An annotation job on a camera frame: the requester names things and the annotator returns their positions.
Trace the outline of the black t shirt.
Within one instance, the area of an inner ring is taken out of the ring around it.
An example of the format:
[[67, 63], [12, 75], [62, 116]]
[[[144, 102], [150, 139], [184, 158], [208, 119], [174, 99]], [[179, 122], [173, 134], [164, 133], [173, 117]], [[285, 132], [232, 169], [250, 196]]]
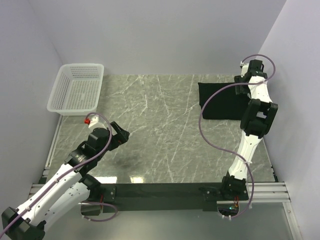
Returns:
[[211, 95], [229, 83], [198, 83], [199, 105], [204, 108], [202, 117], [205, 120], [240, 121], [248, 107], [250, 98], [246, 94], [236, 94], [235, 87], [229, 87], [218, 93], [204, 106]]

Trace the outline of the white plastic basket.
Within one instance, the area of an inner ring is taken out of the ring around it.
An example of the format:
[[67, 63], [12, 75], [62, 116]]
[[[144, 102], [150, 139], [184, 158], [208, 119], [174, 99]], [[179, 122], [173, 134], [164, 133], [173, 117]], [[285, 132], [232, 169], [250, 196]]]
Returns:
[[98, 107], [105, 67], [99, 63], [71, 63], [60, 67], [47, 110], [62, 116], [85, 116]]

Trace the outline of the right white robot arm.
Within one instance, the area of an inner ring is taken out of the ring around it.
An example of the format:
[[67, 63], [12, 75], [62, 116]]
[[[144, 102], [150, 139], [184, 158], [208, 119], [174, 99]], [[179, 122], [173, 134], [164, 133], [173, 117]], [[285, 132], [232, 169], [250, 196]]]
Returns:
[[261, 60], [253, 59], [241, 67], [241, 75], [234, 78], [236, 83], [248, 83], [243, 86], [250, 100], [240, 121], [241, 140], [235, 159], [223, 177], [219, 193], [226, 200], [247, 199], [248, 167], [256, 148], [270, 131], [278, 111], [278, 105], [269, 95], [267, 74]]

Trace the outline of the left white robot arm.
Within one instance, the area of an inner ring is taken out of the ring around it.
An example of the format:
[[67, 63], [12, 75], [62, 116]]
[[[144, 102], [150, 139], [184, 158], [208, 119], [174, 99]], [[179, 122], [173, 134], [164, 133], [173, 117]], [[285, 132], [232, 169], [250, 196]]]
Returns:
[[101, 206], [106, 193], [89, 174], [106, 152], [129, 140], [129, 132], [116, 122], [104, 126], [87, 121], [91, 133], [73, 150], [55, 175], [26, 202], [1, 214], [3, 232], [12, 240], [41, 240], [46, 230], [81, 202]]

